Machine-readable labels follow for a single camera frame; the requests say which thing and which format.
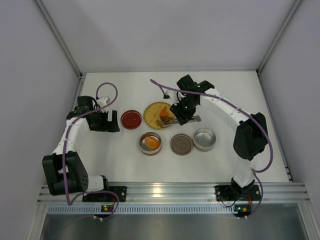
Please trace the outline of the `metal tongs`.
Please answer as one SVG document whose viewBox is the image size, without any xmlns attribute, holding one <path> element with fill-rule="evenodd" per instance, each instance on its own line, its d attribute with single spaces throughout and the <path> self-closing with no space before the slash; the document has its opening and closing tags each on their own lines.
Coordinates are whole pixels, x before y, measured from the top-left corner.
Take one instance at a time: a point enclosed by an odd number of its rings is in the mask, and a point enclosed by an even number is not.
<svg viewBox="0 0 320 240">
<path fill-rule="evenodd" d="M 179 124 L 179 121 L 177 120 L 176 117 L 160 117 L 160 120 L 162 120 L 162 121 L 165 121 L 165 120 L 168 120 L 168 119 L 172 119 L 172 124 L 171 125 Z M 201 122 L 201 121 L 202 121 L 201 117 L 199 115 L 196 115 L 196 116 L 193 116 L 192 120 L 190 120 L 188 123 Z"/>
</svg>

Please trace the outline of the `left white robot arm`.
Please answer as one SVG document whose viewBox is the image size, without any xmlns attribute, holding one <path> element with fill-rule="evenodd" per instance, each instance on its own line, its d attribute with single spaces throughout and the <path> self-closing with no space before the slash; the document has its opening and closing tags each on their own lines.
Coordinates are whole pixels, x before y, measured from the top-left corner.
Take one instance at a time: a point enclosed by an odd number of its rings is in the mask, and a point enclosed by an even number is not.
<svg viewBox="0 0 320 240">
<path fill-rule="evenodd" d="M 68 193 L 91 193 L 110 191 L 111 187 L 104 175 L 89 175 L 81 161 L 79 151 L 82 142 L 91 132 L 117 133 L 117 111 L 105 110 L 112 101 L 109 97 L 93 98 L 79 96 L 77 106 L 66 117 L 64 133 L 50 155 L 42 159 L 42 167 L 49 192 L 52 196 Z"/>
</svg>

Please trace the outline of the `orange fried food piece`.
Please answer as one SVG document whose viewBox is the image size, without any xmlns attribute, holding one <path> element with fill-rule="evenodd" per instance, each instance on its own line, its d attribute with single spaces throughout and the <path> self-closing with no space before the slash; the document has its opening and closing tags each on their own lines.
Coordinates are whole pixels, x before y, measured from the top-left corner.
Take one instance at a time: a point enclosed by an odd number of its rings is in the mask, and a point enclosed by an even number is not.
<svg viewBox="0 0 320 240">
<path fill-rule="evenodd" d="M 166 128 L 167 126 L 172 124 L 172 119 L 166 119 L 165 121 L 163 120 L 156 120 L 156 124 L 161 127 L 161 128 Z"/>
</svg>

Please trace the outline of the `red round lid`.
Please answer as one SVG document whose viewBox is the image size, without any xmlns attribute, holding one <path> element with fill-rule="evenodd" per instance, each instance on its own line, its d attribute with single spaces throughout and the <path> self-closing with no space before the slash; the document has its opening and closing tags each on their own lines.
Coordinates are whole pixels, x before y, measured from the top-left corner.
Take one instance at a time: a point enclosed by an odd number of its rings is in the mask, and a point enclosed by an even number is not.
<svg viewBox="0 0 320 240">
<path fill-rule="evenodd" d="M 120 122 L 125 129 L 134 130 L 141 125 L 142 116 L 136 110 L 128 110 L 122 114 Z"/>
</svg>

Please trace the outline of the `orange bun food piece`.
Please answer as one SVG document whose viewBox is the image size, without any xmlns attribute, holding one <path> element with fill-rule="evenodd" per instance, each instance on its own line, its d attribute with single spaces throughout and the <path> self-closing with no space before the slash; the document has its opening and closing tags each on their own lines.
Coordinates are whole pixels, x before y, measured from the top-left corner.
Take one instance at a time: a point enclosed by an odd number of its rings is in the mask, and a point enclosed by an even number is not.
<svg viewBox="0 0 320 240">
<path fill-rule="evenodd" d="M 145 142 L 145 145 L 151 150 L 158 149 L 161 144 L 160 140 L 155 136 L 147 136 L 144 139 L 144 142 Z"/>
</svg>

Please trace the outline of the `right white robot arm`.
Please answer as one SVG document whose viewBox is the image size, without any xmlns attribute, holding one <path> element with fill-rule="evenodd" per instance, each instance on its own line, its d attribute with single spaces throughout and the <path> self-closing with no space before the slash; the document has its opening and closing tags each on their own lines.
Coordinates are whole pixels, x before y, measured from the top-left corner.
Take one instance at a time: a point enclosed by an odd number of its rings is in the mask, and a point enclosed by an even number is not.
<svg viewBox="0 0 320 240">
<path fill-rule="evenodd" d="M 190 75 L 185 75 L 177 82 L 177 86 L 178 89 L 165 87 L 162 93 L 164 99 L 172 101 L 170 110 L 179 125 L 189 123 L 197 107 L 201 106 L 214 113 L 233 130 L 232 149 L 237 156 L 237 165 L 230 185 L 226 187 L 227 193 L 221 195 L 221 200 L 238 200 L 244 197 L 255 183 L 254 174 L 257 170 L 254 158 L 271 144 L 265 116 L 260 112 L 245 112 L 221 95 L 207 80 L 197 83 Z"/>
</svg>

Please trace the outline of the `orange carrot food piece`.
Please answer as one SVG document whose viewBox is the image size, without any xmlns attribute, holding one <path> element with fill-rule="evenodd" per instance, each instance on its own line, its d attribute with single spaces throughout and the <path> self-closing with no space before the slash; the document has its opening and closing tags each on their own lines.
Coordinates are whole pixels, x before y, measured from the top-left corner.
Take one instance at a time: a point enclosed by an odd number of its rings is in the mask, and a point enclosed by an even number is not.
<svg viewBox="0 0 320 240">
<path fill-rule="evenodd" d="M 167 106 L 164 106 L 163 109 L 160 111 L 159 116 L 161 118 L 172 118 L 174 115 Z"/>
</svg>

